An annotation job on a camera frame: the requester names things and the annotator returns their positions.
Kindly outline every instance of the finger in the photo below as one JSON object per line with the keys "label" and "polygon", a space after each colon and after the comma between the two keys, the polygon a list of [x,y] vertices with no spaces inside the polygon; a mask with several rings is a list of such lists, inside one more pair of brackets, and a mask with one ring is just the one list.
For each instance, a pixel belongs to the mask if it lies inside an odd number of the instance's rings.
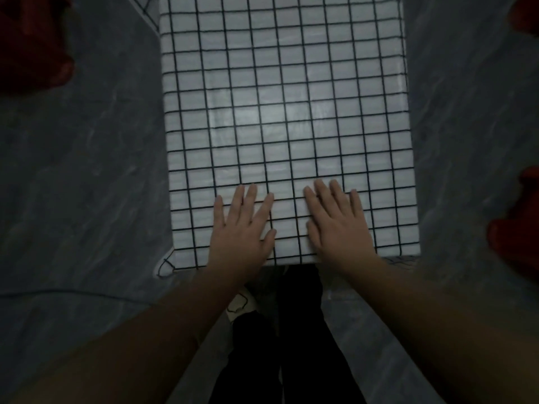
{"label": "finger", "polygon": [[264,253],[264,261],[269,258],[271,251],[275,247],[275,236],[277,235],[277,230],[271,229],[268,231],[264,240],[262,241],[262,251]]}
{"label": "finger", "polygon": [[221,229],[225,226],[225,215],[223,213],[223,197],[217,196],[213,204],[213,230]]}
{"label": "finger", "polygon": [[316,223],[323,226],[329,221],[329,216],[324,210],[324,207],[320,203],[320,200],[316,197],[316,194],[309,186],[303,190],[305,194],[305,201],[307,202],[307,208],[309,208],[310,214],[313,216]]}
{"label": "finger", "polygon": [[326,187],[321,179],[314,180],[314,189],[322,199],[322,205],[330,217],[336,218],[342,215],[331,191]]}
{"label": "finger", "polygon": [[357,219],[362,220],[365,225],[367,225],[367,221],[365,220],[365,214],[363,213],[363,207],[361,206],[360,195],[357,194],[356,190],[350,191],[350,204],[352,206],[354,216]]}
{"label": "finger", "polygon": [[258,236],[260,236],[260,234],[262,233],[264,225],[266,225],[266,221],[270,216],[271,207],[273,206],[273,199],[273,193],[268,193],[268,195],[264,199],[264,202],[262,203],[262,206],[253,217],[252,226],[255,229],[256,233],[258,233]]}
{"label": "finger", "polygon": [[243,206],[239,213],[239,225],[248,226],[251,223],[254,210],[254,201],[257,198],[257,185],[251,184],[247,190],[247,195],[243,199]]}
{"label": "finger", "polygon": [[313,220],[307,221],[307,234],[309,235],[309,239],[313,243],[314,247],[316,249],[320,249],[322,246],[322,241],[320,240],[320,230]]}
{"label": "finger", "polygon": [[331,190],[337,205],[339,205],[341,213],[345,216],[353,215],[348,196],[342,191],[341,186],[339,183],[337,183],[337,180],[332,180],[329,182],[329,189]]}
{"label": "finger", "polygon": [[227,225],[236,224],[238,222],[239,211],[241,210],[241,202],[243,201],[244,191],[245,187],[243,186],[243,184],[240,184],[236,188],[234,196],[232,197],[232,204],[230,204],[229,215],[226,218]]}

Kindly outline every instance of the person's right arm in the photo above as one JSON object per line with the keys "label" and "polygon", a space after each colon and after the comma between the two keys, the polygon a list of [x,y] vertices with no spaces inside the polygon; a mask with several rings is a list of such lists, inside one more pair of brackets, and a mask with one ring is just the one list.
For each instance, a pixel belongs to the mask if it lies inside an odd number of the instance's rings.
{"label": "person's right arm", "polygon": [[379,258],[357,192],[305,189],[321,260],[374,309],[449,403],[538,403],[539,343],[488,326],[427,281]]}

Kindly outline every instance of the person's right hand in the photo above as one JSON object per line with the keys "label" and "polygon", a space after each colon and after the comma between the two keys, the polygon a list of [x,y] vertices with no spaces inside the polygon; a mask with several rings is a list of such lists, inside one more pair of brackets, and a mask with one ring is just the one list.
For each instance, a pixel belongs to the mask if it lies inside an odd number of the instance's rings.
{"label": "person's right hand", "polygon": [[346,274],[350,267],[378,260],[357,191],[349,201],[335,180],[328,189],[317,179],[314,188],[320,199],[310,187],[304,190],[312,215],[307,232],[322,262]]}

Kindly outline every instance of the bare arm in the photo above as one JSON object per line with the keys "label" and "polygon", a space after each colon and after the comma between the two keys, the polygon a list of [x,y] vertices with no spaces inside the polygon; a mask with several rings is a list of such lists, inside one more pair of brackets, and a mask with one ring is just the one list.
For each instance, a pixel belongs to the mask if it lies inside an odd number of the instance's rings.
{"label": "bare arm", "polygon": [[173,290],[157,306],[80,348],[54,371],[23,388],[12,402],[164,402],[198,344],[273,249],[274,230],[263,242],[259,240],[273,195],[266,197],[253,217],[256,192],[256,186],[251,186],[242,205],[240,186],[226,222],[223,201],[217,198],[209,262],[188,290]]}
{"label": "bare arm", "polygon": [[539,402],[539,343],[481,322],[440,289],[387,265],[373,248],[357,192],[306,188],[309,237],[391,329],[448,402]]}

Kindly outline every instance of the black pants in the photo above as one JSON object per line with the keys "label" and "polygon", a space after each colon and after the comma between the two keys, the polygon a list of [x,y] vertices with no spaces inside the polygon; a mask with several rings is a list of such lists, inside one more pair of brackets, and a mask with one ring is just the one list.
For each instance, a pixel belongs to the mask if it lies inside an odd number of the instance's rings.
{"label": "black pants", "polygon": [[232,324],[233,352],[210,404],[280,404],[282,369],[286,404],[365,403],[320,308],[322,284],[315,266],[291,267],[278,290],[277,338],[258,312]]}

